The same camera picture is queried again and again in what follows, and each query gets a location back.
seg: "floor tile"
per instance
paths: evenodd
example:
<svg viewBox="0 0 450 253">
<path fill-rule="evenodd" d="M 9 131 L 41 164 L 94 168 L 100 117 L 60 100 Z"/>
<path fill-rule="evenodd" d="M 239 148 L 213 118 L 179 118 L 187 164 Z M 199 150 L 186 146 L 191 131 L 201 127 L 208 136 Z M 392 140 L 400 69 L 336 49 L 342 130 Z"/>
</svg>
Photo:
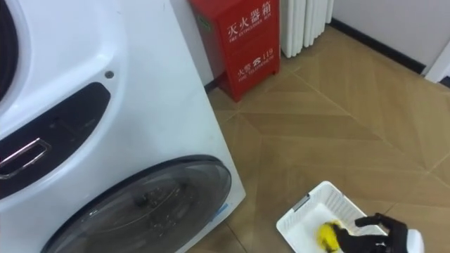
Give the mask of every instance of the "floor tile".
<svg viewBox="0 0 450 253">
<path fill-rule="evenodd" d="M 218 225 L 198 242 L 189 253 L 245 253 L 233 231 L 225 224 Z"/>
<path fill-rule="evenodd" d="M 276 222 L 322 181 L 450 252 L 450 90 L 327 27 L 234 103 L 209 94 L 247 192 L 197 252 L 292 252 Z"/>
</svg>

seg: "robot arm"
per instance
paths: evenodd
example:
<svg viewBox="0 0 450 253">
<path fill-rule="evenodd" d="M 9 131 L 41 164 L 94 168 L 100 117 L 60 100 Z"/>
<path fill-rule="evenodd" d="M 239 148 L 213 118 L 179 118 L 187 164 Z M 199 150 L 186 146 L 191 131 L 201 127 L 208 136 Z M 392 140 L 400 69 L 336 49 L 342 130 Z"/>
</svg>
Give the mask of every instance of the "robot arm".
<svg viewBox="0 0 450 253">
<path fill-rule="evenodd" d="M 367 216 L 355 221 L 358 227 L 382 225 L 388 235 L 353 236 L 337 225 L 333 225 L 337 242 L 344 253 L 425 253 L 422 235 L 408 229 L 405 223 L 382 214 Z"/>
</svg>

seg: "white basket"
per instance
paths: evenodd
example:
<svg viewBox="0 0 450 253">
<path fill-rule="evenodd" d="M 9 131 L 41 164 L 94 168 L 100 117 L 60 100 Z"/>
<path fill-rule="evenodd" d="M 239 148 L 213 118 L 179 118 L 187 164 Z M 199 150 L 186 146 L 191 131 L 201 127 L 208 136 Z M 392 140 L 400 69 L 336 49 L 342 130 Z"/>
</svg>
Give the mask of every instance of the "white basket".
<svg viewBox="0 0 450 253">
<path fill-rule="evenodd" d="M 352 235 L 385 235 L 378 226 L 356 227 L 354 220 L 365 216 L 332 183 L 324 181 L 283 215 L 276 228 L 295 252 L 324 253 L 317 245 L 316 231 L 328 221 L 340 221 Z"/>
</svg>

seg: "fire extinguisher box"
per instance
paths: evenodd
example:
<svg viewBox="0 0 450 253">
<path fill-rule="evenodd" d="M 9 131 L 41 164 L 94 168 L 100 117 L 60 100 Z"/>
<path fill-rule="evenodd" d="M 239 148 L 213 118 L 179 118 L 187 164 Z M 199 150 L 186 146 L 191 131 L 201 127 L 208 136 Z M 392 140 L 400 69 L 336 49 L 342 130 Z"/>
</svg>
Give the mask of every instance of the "fire extinguisher box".
<svg viewBox="0 0 450 253">
<path fill-rule="evenodd" d="M 279 71 L 279 0 L 190 1 L 212 73 L 234 101 Z"/>
</svg>

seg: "white radiator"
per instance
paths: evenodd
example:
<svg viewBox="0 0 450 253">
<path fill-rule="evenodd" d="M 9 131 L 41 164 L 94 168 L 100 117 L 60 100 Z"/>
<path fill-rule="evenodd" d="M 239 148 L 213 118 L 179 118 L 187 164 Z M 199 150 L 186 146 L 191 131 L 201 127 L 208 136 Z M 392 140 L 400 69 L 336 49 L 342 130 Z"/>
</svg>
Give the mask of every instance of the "white radiator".
<svg viewBox="0 0 450 253">
<path fill-rule="evenodd" d="M 334 0 L 280 0 L 281 50 L 287 58 L 311 46 L 331 22 Z"/>
</svg>

